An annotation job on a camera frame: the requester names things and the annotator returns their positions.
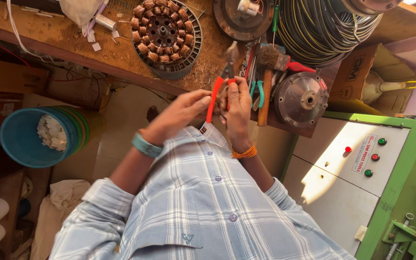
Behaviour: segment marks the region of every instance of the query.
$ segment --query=wooden workbench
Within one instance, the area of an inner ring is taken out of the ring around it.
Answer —
[[[203,33],[200,55],[188,75],[178,80],[157,79],[154,74],[137,56],[130,42],[130,24],[118,23],[120,37],[115,43],[110,32],[101,26],[95,26],[95,39],[101,45],[101,50],[94,52],[93,43],[89,43],[81,35],[78,26],[68,18],[44,17],[34,12],[23,11],[19,6],[13,6],[12,12],[15,24],[23,44],[60,59],[81,64],[113,76],[124,78],[136,85],[155,88],[174,95],[200,88],[211,90],[215,78],[224,67],[224,53],[232,41],[226,38],[215,25],[212,14],[213,0],[183,0],[196,15]],[[110,0],[103,14],[112,20],[129,21],[133,16],[133,8],[141,0]],[[0,39],[18,44],[9,20],[4,19],[4,6],[0,1]],[[383,19],[363,45],[389,43],[416,36],[416,8],[401,3],[396,8],[386,12]],[[322,70],[330,89],[335,71]],[[296,129],[283,124],[275,115],[274,109],[269,110],[268,125],[278,127],[293,133],[311,137],[314,128]]]

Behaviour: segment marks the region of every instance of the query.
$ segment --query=green screwdriver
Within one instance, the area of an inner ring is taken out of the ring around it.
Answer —
[[[275,32],[277,31],[277,21],[279,20],[279,6],[274,8],[274,18],[272,19],[272,31],[274,32],[274,38],[272,39],[272,47],[274,47],[275,42]]]

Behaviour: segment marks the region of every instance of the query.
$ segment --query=purple button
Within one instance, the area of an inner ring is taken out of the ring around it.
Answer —
[[[237,215],[235,215],[235,214],[231,214],[229,216],[229,220],[232,221],[232,222],[236,222],[237,221],[237,218],[239,218],[239,217],[237,217]]]

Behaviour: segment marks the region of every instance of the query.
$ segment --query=plastic bag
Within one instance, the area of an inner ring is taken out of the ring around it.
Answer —
[[[104,0],[58,0],[62,12],[82,28],[96,14]]]

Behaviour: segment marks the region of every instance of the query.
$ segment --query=blue bucket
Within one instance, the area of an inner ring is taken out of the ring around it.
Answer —
[[[66,133],[64,152],[43,145],[37,133],[39,119],[48,114],[55,118]],[[30,168],[55,165],[75,152],[78,133],[69,117],[50,107],[23,108],[14,111],[3,121],[0,141],[4,151],[16,162]]]

